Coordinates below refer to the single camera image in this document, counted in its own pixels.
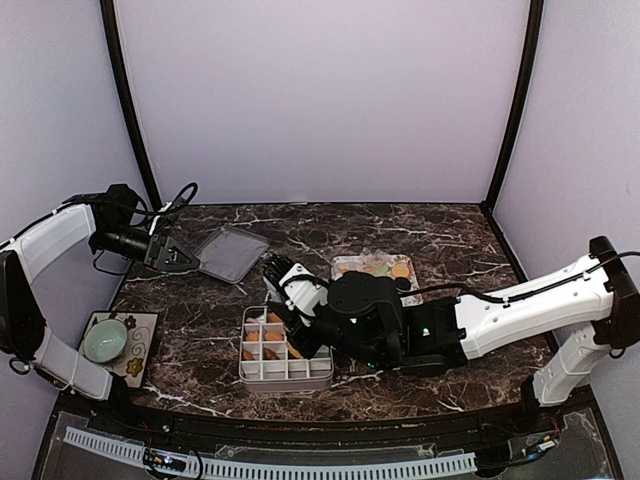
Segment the tan oval biscuit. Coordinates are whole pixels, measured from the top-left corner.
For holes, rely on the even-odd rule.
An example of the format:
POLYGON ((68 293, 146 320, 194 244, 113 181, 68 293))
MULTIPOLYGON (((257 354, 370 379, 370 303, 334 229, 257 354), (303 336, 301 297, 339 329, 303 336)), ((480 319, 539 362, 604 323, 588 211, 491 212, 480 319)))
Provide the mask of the tan oval biscuit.
POLYGON ((296 359, 304 359, 304 356, 298 352, 290 343, 287 344, 287 349, 288 352, 291 356, 293 356, 296 359))

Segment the brown flower cookie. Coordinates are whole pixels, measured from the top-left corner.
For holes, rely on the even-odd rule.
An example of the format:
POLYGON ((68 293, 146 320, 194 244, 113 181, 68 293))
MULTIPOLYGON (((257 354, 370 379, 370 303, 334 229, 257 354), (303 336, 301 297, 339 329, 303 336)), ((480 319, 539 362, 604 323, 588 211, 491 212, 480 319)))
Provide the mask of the brown flower cookie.
POLYGON ((268 349, 268 348, 264 349, 263 355, 264 355, 264 358, 266 360, 269 360, 269 361, 274 361, 274 360, 279 360, 280 359, 279 355, 275 351, 273 351, 271 349, 268 349))

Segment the silver divided cookie tin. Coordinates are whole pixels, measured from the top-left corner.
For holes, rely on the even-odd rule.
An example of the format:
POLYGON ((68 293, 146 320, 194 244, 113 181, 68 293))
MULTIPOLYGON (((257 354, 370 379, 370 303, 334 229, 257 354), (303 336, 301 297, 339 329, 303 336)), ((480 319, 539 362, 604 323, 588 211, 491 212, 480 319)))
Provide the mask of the silver divided cookie tin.
POLYGON ((287 349, 288 339, 282 323, 269 323, 271 311, 266 306, 248 307, 243 312, 238 374, 249 392, 288 393, 324 390, 331 386, 334 376, 334 361, 331 351, 321 346, 311 359, 296 359, 287 349), (260 331, 258 342, 247 342, 246 334, 260 331), (283 342, 265 342, 264 334, 274 331, 284 335, 283 342), (275 351, 280 359, 264 358, 265 348, 275 351), (242 351, 248 350, 254 361, 244 361, 242 351))

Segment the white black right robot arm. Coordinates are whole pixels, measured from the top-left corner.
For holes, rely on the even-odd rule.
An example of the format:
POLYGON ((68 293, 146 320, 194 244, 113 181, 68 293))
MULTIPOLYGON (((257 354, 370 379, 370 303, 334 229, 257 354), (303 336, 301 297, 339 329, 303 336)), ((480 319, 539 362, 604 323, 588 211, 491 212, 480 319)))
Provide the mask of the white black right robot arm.
POLYGON ((439 299, 425 287, 413 306, 403 304, 409 291, 390 277, 348 271, 325 280, 285 256, 270 257, 263 278, 269 306, 297 352, 309 358, 325 346, 379 370, 438 376, 570 327, 553 358, 525 380, 522 403, 511 410, 511 426, 530 434, 605 356, 638 342, 639 291, 623 261, 600 236, 585 256, 552 274, 491 293, 443 284, 439 299))

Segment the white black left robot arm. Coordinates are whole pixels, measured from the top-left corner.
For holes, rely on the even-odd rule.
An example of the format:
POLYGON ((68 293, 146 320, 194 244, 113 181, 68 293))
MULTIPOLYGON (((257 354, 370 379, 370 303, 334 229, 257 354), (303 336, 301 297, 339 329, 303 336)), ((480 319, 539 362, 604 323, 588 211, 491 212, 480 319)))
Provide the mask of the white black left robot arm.
POLYGON ((85 245, 92 254, 110 252, 161 273, 198 269, 199 260, 164 227, 198 191, 183 187, 173 202, 148 209, 126 184, 104 193, 74 195, 1 245, 1 350, 20 375, 37 372, 54 386, 105 403, 103 421, 120 436, 141 427, 129 405, 125 380, 81 356, 54 332, 64 315, 79 316, 101 298, 101 282, 80 266, 85 245))

